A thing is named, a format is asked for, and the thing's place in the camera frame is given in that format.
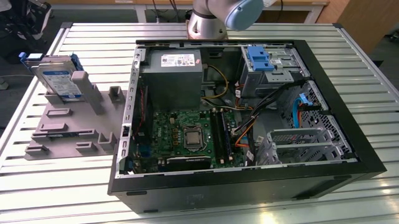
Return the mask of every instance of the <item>blue hard drive label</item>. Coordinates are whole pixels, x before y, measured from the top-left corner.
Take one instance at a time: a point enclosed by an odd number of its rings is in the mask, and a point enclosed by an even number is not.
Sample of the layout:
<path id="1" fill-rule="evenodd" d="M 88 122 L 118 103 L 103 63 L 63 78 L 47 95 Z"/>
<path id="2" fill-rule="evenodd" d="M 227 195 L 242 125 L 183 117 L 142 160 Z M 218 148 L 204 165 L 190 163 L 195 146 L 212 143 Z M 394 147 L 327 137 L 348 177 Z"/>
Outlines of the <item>blue hard drive label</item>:
<path id="1" fill-rule="evenodd" d="M 72 75 L 70 71 L 44 71 L 43 77 L 51 85 L 51 88 L 66 101 L 79 100 L 82 92 L 71 80 Z"/>

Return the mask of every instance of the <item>table surface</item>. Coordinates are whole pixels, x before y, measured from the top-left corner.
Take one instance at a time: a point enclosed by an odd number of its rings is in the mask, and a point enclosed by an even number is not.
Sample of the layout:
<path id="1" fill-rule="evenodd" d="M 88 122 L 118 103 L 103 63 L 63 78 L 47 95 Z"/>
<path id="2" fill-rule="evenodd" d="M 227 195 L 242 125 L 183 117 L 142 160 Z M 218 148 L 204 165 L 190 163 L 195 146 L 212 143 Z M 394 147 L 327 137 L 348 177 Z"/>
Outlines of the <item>table surface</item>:
<path id="1" fill-rule="evenodd" d="M 47 99 L 35 78 L 0 139 L 0 222 L 398 223 L 399 95 L 344 30 L 326 24 L 256 24 L 230 39 L 304 39 L 389 171 L 319 199 L 135 214 L 107 195 L 112 156 L 24 160 Z M 184 39 L 167 23 L 78 23 L 62 29 L 51 53 L 74 51 L 100 90 L 128 87 L 136 39 Z"/>

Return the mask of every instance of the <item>green circuit board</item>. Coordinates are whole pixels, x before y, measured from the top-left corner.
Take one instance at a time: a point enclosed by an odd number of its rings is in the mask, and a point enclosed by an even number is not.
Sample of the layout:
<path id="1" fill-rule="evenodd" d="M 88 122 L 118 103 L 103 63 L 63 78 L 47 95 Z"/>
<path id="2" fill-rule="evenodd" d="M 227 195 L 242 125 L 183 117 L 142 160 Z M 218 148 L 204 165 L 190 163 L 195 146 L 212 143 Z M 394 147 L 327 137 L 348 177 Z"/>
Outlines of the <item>green circuit board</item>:
<path id="1" fill-rule="evenodd" d="M 234 112 L 224 111 L 228 128 L 236 127 Z M 184 129 L 200 127 L 203 136 L 203 148 L 190 151 L 184 147 Z M 232 161 L 223 164 L 216 161 L 212 140 L 212 128 L 210 121 L 210 110 L 207 111 L 175 111 L 155 112 L 152 127 L 151 157 L 168 158 L 174 156 L 208 156 L 211 157 L 211 168 L 228 168 L 243 166 L 243 154 L 234 153 Z M 156 161 L 143 161 L 143 167 L 148 172 L 158 172 Z"/>

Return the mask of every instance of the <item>ram slot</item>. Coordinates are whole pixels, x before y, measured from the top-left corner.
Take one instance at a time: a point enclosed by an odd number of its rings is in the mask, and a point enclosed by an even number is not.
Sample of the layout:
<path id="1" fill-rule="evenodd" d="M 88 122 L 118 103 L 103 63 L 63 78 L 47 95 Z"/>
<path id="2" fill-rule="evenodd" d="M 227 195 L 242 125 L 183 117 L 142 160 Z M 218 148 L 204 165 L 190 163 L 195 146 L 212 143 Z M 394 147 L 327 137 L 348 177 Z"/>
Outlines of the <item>ram slot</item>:
<path id="1" fill-rule="evenodd" d="M 211 111 L 211 129 L 212 129 L 212 137 L 214 137 L 214 150 L 215 150 L 215 158 L 216 162 L 224 163 L 223 151 L 226 148 L 224 141 L 224 130 L 223 130 L 223 120 L 219 111 Z"/>
<path id="2" fill-rule="evenodd" d="M 226 144 L 226 150 L 223 150 L 223 152 L 224 152 L 224 158 L 226 158 L 226 160 L 232 161 L 230 134 L 228 134 L 227 122 L 226 122 L 226 118 L 224 118 L 224 113 L 223 112 L 220 112 L 220 116 L 222 116 L 223 135 L 224 135 L 224 144 Z"/>

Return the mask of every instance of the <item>cpu socket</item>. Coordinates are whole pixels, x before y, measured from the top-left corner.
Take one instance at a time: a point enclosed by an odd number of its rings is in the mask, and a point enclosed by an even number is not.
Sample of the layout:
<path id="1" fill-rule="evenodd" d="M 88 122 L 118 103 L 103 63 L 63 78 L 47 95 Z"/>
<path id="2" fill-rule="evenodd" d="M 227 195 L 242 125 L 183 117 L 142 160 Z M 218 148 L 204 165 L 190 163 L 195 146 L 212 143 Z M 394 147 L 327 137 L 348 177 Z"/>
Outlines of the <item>cpu socket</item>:
<path id="1" fill-rule="evenodd" d="M 184 148 L 188 149 L 191 152 L 196 152 L 203 149 L 203 134 L 202 134 L 202 127 L 186 126 L 183 128 L 183 136 L 184 136 Z"/>

